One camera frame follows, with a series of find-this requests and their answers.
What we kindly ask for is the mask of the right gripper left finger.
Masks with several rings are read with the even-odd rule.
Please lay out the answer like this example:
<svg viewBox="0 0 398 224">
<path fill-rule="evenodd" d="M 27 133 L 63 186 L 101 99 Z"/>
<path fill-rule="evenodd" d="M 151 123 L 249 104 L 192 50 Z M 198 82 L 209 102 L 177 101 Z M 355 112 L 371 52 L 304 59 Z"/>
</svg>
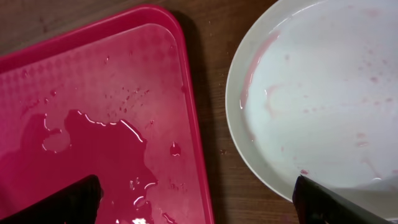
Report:
<svg viewBox="0 0 398 224">
<path fill-rule="evenodd" d="M 1 224 L 94 224 L 103 190 L 96 175 L 89 175 L 39 202 L 1 220 Z"/>
</svg>

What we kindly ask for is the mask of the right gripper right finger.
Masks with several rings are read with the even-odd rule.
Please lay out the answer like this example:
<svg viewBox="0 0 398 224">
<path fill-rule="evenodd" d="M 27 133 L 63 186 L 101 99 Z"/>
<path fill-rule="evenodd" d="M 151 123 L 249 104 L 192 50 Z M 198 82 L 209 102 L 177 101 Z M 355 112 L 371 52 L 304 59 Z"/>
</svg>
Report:
<svg viewBox="0 0 398 224">
<path fill-rule="evenodd" d="M 292 201 L 300 224 L 391 224 L 302 175 Z"/>
</svg>

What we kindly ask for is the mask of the white plate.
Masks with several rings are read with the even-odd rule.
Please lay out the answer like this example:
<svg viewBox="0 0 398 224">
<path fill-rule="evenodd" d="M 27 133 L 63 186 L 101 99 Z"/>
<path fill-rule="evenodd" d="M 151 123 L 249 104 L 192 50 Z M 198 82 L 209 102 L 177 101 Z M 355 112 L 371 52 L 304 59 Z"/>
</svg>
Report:
<svg viewBox="0 0 398 224">
<path fill-rule="evenodd" d="M 226 117 L 254 175 L 304 175 L 397 220 L 397 0 L 278 0 L 228 73 Z"/>
</svg>

